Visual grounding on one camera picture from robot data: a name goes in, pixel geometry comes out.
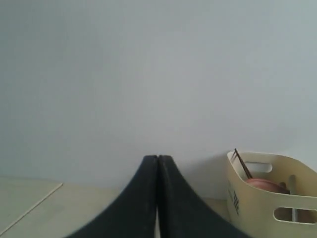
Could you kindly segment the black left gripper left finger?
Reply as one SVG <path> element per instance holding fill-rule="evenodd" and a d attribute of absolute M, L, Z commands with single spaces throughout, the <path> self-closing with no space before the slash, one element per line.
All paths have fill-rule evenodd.
<path fill-rule="evenodd" d="M 154 238 L 158 156 L 146 155 L 131 181 L 99 215 L 69 238 Z"/>

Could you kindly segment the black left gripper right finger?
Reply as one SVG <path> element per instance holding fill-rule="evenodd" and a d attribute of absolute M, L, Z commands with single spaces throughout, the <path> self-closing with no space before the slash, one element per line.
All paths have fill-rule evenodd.
<path fill-rule="evenodd" d="M 190 187 L 170 155 L 158 157 L 157 206 L 162 238 L 244 238 Z"/>

